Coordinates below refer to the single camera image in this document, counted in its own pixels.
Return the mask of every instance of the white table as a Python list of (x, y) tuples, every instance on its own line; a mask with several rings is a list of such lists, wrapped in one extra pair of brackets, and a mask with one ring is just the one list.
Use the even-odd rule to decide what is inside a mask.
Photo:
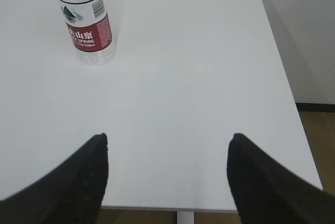
[(105, 0), (118, 43), (100, 67), (56, 0), (0, 1), (0, 198), (101, 132), (106, 207), (235, 210), (235, 132), (321, 187), (261, 0)]

